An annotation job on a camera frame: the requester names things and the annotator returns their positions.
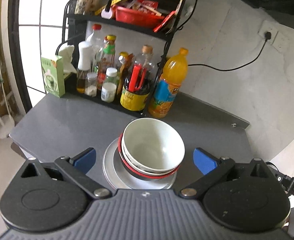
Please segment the white plate flower motif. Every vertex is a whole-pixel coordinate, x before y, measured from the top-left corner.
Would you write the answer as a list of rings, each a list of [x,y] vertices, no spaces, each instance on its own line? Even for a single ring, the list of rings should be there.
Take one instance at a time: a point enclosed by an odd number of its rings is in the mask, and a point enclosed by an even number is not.
[[[122,165],[119,152],[118,140],[116,138],[106,149],[102,169],[104,176],[114,189],[135,189],[135,190],[161,190],[170,189],[174,184],[177,173],[163,179],[141,180],[131,175]]]

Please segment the red bowl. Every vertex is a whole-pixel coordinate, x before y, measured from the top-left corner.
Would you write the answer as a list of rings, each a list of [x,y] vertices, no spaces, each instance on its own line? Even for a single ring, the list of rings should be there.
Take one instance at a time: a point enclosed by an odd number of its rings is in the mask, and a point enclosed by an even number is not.
[[[165,172],[165,174],[162,174],[162,173],[147,173],[147,172],[139,171],[137,168],[134,168],[133,166],[130,165],[130,163],[125,159],[125,157],[124,157],[124,155],[122,153],[122,148],[121,148],[122,136],[123,136],[123,134],[121,133],[121,135],[120,135],[120,137],[118,139],[118,146],[117,146],[117,150],[119,152],[121,163],[122,163],[123,167],[125,168],[125,170],[130,175],[134,176],[135,178],[145,180],[145,181],[156,180],[156,179],[164,179],[164,178],[167,178],[167,177],[175,174],[178,171],[178,169],[180,168],[180,165],[178,165],[173,170],[170,170],[169,172]]]

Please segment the white bowl plain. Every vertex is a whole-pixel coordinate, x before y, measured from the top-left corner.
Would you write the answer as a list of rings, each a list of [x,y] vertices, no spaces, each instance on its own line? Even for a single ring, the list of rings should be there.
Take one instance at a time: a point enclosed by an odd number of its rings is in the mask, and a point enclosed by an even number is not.
[[[154,118],[130,122],[121,139],[123,155],[147,172],[163,173],[178,167],[185,156],[180,134],[169,124]]]

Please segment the white bowl grey pattern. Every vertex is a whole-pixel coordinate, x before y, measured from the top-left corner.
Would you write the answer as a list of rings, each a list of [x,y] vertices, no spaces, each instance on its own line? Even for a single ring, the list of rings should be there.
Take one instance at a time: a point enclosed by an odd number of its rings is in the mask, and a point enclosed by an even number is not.
[[[174,174],[180,168],[180,165],[178,165],[176,168],[169,171],[165,171],[165,172],[145,171],[142,168],[135,166],[129,160],[129,158],[124,154],[124,150],[122,149],[122,145],[121,145],[121,139],[119,139],[118,141],[118,151],[119,151],[120,159],[124,167],[130,170],[130,172],[132,172],[133,174],[143,178],[148,178],[148,179],[165,178]]]

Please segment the small white lid jar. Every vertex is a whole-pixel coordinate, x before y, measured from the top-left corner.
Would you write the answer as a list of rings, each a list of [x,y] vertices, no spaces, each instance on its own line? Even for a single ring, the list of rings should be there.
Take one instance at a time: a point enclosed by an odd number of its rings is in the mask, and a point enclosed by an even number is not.
[[[96,95],[97,95],[97,74],[95,72],[90,72],[87,74],[84,93],[87,96],[96,97]]]

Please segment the green tissue box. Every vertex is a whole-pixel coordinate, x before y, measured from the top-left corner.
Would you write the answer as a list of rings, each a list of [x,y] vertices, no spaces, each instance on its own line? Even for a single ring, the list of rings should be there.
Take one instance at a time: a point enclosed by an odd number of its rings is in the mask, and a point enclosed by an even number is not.
[[[58,55],[41,57],[45,90],[58,98],[65,94],[63,58]]]

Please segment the orange juice bottle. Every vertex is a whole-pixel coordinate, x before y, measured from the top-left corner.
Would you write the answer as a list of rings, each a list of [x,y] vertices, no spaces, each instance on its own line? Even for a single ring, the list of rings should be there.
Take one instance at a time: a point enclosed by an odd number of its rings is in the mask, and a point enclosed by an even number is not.
[[[169,112],[175,97],[188,73],[186,48],[180,48],[177,55],[168,59],[154,95],[149,104],[149,113],[155,118],[163,118]]]

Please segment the green label sauce bottle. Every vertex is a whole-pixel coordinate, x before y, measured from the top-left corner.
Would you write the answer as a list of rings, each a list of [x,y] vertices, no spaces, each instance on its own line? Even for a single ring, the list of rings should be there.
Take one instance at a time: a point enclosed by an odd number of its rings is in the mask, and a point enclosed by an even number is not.
[[[97,72],[97,88],[101,90],[102,84],[106,78],[106,70],[109,67],[114,67],[115,59],[115,35],[107,35],[104,39],[104,47],[102,50],[99,68]]]

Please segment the white spray oil bottle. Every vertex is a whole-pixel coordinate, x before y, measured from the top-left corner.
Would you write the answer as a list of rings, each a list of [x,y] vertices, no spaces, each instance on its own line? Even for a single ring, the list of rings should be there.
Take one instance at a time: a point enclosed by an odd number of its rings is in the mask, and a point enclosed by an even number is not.
[[[78,44],[78,51],[76,89],[79,93],[84,94],[87,74],[91,71],[92,45],[89,42],[82,41]]]

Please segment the yellow cap oil bottle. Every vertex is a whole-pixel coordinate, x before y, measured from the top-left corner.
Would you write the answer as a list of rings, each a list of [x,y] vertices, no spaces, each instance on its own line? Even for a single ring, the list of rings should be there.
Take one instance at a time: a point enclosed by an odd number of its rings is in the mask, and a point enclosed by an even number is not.
[[[133,54],[129,54],[125,51],[119,53],[118,61],[116,63],[116,68],[118,70],[118,79],[117,79],[117,90],[116,97],[121,97],[121,92],[123,88],[123,83],[125,81],[125,77],[128,75],[129,67],[132,64]]]

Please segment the red cap clear bottle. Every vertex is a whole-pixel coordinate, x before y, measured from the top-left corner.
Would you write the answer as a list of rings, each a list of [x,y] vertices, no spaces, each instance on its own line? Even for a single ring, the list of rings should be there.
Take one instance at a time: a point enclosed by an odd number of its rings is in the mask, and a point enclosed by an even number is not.
[[[95,64],[96,62],[96,55],[100,51],[100,48],[103,45],[103,38],[101,37],[101,24],[93,24],[92,25],[92,32],[86,38],[86,42],[91,44],[91,62]]]

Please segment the black metal shelf rack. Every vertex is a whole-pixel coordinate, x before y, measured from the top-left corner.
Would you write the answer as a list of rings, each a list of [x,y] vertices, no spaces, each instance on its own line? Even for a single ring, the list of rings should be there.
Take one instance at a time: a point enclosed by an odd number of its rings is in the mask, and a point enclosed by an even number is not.
[[[108,0],[107,5],[113,6],[113,0]],[[164,51],[159,63],[157,76],[151,89],[154,90],[158,83],[161,71],[165,65],[165,58],[176,31],[183,25],[179,23],[186,0],[149,0],[156,1],[166,10],[171,11],[166,16],[150,15],[141,11],[134,11],[124,7],[115,7],[115,18],[102,17],[101,10],[92,14],[76,14],[76,0],[69,0],[65,6],[62,24],[62,43],[78,46],[80,39],[85,37],[84,24],[88,21],[103,23],[123,29],[136,31],[165,41]]]

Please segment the red plastic basket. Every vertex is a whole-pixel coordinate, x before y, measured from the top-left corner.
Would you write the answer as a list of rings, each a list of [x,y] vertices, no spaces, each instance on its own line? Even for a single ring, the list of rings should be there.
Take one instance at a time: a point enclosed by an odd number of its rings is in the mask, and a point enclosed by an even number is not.
[[[154,29],[165,19],[165,16],[156,16],[116,5],[113,9],[115,10],[115,19],[118,22],[136,25],[147,29]]]

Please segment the white wall socket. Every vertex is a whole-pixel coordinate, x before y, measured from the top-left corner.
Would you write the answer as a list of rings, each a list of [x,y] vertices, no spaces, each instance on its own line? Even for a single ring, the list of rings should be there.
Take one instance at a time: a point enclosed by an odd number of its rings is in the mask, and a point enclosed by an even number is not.
[[[270,21],[263,21],[258,31],[258,35],[262,38],[267,38],[267,43],[271,44],[282,54],[285,53],[289,47],[289,39]]]

